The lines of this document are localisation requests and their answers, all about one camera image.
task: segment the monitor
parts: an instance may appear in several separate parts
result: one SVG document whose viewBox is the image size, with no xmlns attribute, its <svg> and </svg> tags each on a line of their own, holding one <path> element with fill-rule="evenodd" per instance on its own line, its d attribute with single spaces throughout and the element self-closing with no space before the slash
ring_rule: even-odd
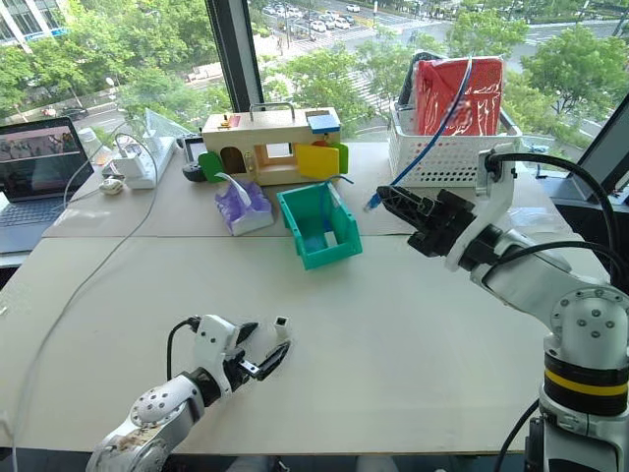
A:
<svg viewBox="0 0 629 472">
<path fill-rule="evenodd" d="M 0 190 L 9 202 L 62 196 L 87 162 L 70 118 L 0 127 Z M 85 165 L 72 180 L 74 193 L 93 173 Z"/>
</svg>

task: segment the black cable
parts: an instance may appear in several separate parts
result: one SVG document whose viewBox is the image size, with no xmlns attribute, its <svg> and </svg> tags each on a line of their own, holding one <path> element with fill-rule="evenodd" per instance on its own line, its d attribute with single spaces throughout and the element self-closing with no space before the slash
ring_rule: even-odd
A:
<svg viewBox="0 0 629 472">
<path fill-rule="evenodd" d="M 501 257 L 493 265 L 500 266 L 502 264 L 507 264 L 515 261 L 516 259 L 523 258 L 524 256 L 529 256 L 530 254 L 559 248 L 589 249 L 595 253 L 602 254 L 606 256 L 609 261 L 618 269 L 618 272 L 622 274 L 623 282 L 627 279 L 627 274 L 629 274 L 629 265 L 623 261 L 618 253 L 612 251 L 603 244 L 589 243 L 587 241 L 556 241 L 554 243 L 537 244 L 528 248 L 519 248 L 517 252 L 508 256 Z"/>
<path fill-rule="evenodd" d="M 170 381 L 173 377 L 172 377 L 172 350 L 173 350 L 173 337 L 175 337 L 175 333 L 177 332 L 177 330 L 185 325 L 190 325 L 190 320 L 183 320 L 180 323 L 175 324 L 175 327 L 173 327 L 170 330 L 170 333 L 168 334 L 168 342 L 166 345 L 166 380 Z"/>
<path fill-rule="evenodd" d="M 537 410 L 539 406 L 540 406 L 540 401 L 535 400 L 533 404 L 529 408 L 527 408 L 527 411 L 524 412 L 524 414 L 520 417 L 518 422 L 515 424 L 515 426 L 511 430 L 511 433 L 509 433 L 509 436 L 507 436 L 507 439 L 504 440 L 504 444 L 502 445 L 502 448 L 500 449 L 500 453 L 498 454 L 498 457 L 495 459 L 493 472 L 500 472 L 500 467 L 502 467 L 502 461 L 504 460 L 504 456 L 507 454 L 507 449 L 509 448 L 511 443 L 513 443 L 513 440 L 515 439 L 518 432 L 522 429 L 526 421 L 529 419 L 529 417 L 533 413 L 535 413 L 535 410 Z"/>
<path fill-rule="evenodd" d="M 605 220 L 605 226 L 607 227 L 607 237 L 609 239 L 609 249 L 613 252 L 618 252 L 618 241 L 620 241 L 620 230 L 618 228 L 618 220 L 613 212 L 611 203 L 605 194 L 605 190 L 596 181 L 596 179 L 583 167 L 570 162 L 569 160 L 561 159 L 559 157 L 553 157 L 552 155 L 545 154 L 533 154 L 529 152 L 518 152 L 513 154 L 494 154 L 487 158 L 487 164 L 496 162 L 534 162 L 537 164 L 548 164 L 555 167 L 566 169 L 577 176 L 579 176 L 591 189 L 594 195 L 599 201 L 600 208 L 602 209 L 602 216 Z M 614 270 L 610 272 L 612 284 L 615 281 Z"/>
</svg>

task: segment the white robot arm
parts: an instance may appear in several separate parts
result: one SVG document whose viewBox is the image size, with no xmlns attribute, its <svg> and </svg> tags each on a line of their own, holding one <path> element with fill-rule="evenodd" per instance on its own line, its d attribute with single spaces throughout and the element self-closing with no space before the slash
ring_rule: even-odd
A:
<svg viewBox="0 0 629 472">
<path fill-rule="evenodd" d="M 257 366 L 245 359 L 240 347 L 257 324 L 235 326 L 215 315 L 189 322 L 197 334 L 199 367 L 138 397 L 123 424 L 96 447 L 87 472 L 159 472 L 207 406 L 228 397 L 249 379 L 266 379 L 290 347 L 288 340 L 280 343 Z"/>
<path fill-rule="evenodd" d="M 384 206 L 412 224 L 408 243 L 505 304 L 544 323 L 541 418 L 527 438 L 529 472 L 623 472 L 629 447 L 627 338 L 629 297 L 603 280 L 581 276 L 552 251 L 529 254 L 534 241 L 494 225 L 511 204 L 513 162 L 480 156 L 477 191 L 485 209 L 441 190 L 436 199 L 380 187 Z"/>
</svg>

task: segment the green plastic bin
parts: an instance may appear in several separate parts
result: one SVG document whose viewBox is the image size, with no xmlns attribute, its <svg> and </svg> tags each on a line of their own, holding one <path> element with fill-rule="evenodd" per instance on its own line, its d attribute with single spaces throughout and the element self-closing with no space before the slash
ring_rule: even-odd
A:
<svg viewBox="0 0 629 472">
<path fill-rule="evenodd" d="M 356 218 L 347 209 L 329 182 L 280 192 L 284 224 L 293 233 L 297 254 L 306 270 L 360 254 L 363 251 Z M 328 247 L 324 224 L 328 225 L 337 245 Z"/>
</svg>

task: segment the red plastic package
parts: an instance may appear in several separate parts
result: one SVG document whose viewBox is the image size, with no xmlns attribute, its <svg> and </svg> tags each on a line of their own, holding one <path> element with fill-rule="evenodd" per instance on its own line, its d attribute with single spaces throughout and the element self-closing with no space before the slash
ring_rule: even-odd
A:
<svg viewBox="0 0 629 472">
<path fill-rule="evenodd" d="M 417 132 L 434 135 L 465 75 L 468 59 L 419 61 L 415 77 Z M 443 135 L 495 135 L 502 98 L 502 61 L 498 57 L 472 60 L 465 94 Z"/>
</svg>

